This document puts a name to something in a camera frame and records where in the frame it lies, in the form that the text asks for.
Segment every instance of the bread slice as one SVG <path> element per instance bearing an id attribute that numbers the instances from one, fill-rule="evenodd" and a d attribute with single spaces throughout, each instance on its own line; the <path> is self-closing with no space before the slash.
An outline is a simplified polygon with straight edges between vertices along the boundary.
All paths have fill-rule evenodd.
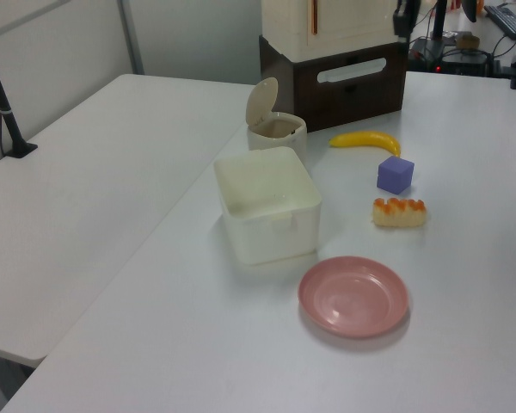
<path id="1" fill-rule="evenodd" d="M 372 221 L 379 226 L 421 226 L 427 220 L 427 208 L 422 200 L 398 200 L 387 202 L 378 198 L 372 204 Z"/>

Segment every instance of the yellow banana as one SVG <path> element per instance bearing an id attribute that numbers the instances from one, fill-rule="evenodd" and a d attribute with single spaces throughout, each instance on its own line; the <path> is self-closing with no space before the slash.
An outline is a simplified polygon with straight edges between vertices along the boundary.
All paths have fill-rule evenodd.
<path id="1" fill-rule="evenodd" d="M 378 146 L 393 153 L 397 157 L 402 153 L 399 142 L 388 133 L 378 131 L 358 131 L 336 135 L 329 141 L 335 148 L 346 148 L 349 146 Z"/>

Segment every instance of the white square container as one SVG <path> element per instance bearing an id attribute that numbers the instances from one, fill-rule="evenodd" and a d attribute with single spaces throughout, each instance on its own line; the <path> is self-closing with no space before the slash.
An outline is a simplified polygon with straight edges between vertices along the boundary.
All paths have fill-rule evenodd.
<path id="1" fill-rule="evenodd" d="M 224 222 L 246 264 L 317 247 L 322 198 L 295 151 L 284 146 L 214 163 Z"/>
<path id="2" fill-rule="evenodd" d="M 396 0 L 261 0 L 262 35 L 293 63 L 397 41 Z"/>

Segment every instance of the desk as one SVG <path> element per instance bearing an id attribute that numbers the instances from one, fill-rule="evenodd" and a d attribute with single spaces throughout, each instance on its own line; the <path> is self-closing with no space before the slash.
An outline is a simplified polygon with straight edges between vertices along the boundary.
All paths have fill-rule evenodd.
<path id="1" fill-rule="evenodd" d="M 486 4 L 497 6 L 502 1 L 499 0 L 486 0 Z M 514 14 L 516 14 L 516 4 L 508 4 L 505 6 L 509 8 Z M 428 9 L 427 4 L 423 4 L 421 7 L 421 12 L 426 12 Z M 419 19 L 422 19 L 424 14 L 419 15 Z M 432 17 L 431 23 L 430 23 L 430 32 L 433 30 L 433 21 L 434 16 Z M 421 22 L 417 27 L 413 30 L 412 39 L 419 37 L 419 36 L 426 36 L 428 32 L 428 18 L 426 18 L 423 22 Z M 501 37 L 504 35 L 504 33 L 493 23 L 491 19 L 487 16 L 487 13 L 485 10 L 482 10 L 482 13 L 480 13 L 476 17 L 476 22 L 473 23 L 464 14 L 462 9 L 452 10 L 447 12 L 445 15 L 445 24 L 444 24 L 444 30 L 445 31 L 469 31 L 472 34 L 474 34 L 476 37 L 480 39 L 480 50 L 483 50 L 488 53 L 492 53 L 495 45 L 497 42 L 501 39 Z M 497 49 L 495 51 L 495 55 L 502 54 L 506 52 L 512 45 L 514 44 L 514 40 L 510 40 L 508 38 L 505 38 L 501 41 L 501 43 L 497 46 Z M 505 54 L 504 56 L 501 56 L 500 58 L 497 58 L 497 60 L 500 60 L 501 66 L 509 66 L 513 62 L 513 57 L 516 55 L 516 46 L 512 49 L 511 52 Z"/>
<path id="2" fill-rule="evenodd" d="M 426 226 L 371 222 L 388 153 L 328 147 L 363 128 L 401 140 Z M 241 126 L 218 157 L 246 150 Z M 239 264 L 209 165 L 3 412 L 516 411 L 516 91 L 409 73 L 401 112 L 312 133 L 308 154 L 316 253 Z M 340 255 L 402 277 L 397 329 L 344 339 L 299 310 L 304 272 Z"/>
<path id="3" fill-rule="evenodd" d="M 1 357 L 38 366 L 241 125 L 251 89 L 119 77 L 0 161 Z"/>

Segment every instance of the electronic equipment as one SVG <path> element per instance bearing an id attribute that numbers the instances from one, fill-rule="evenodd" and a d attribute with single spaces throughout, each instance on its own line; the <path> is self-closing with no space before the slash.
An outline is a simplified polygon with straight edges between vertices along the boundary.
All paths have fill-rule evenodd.
<path id="1" fill-rule="evenodd" d="M 476 22 L 478 0 L 462 0 L 463 12 L 471 22 Z M 419 38 L 415 41 L 408 54 L 409 71 L 440 72 L 440 63 L 443 58 L 445 42 L 443 28 L 447 0 L 438 0 L 435 8 L 432 39 Z"/>
<path id="2" fill-rule="evenodd" d="M 510 40 L 516 40 L 516 15 L 506 7 L 485 6 L 488 17 Z"/>
<path id="3" fill-rule="evenodd" d="M 436 70 L 449 75 L 486 77 L 489 74 L 489 57 L 478 50 L 455 49 L 443 56 Z"/>

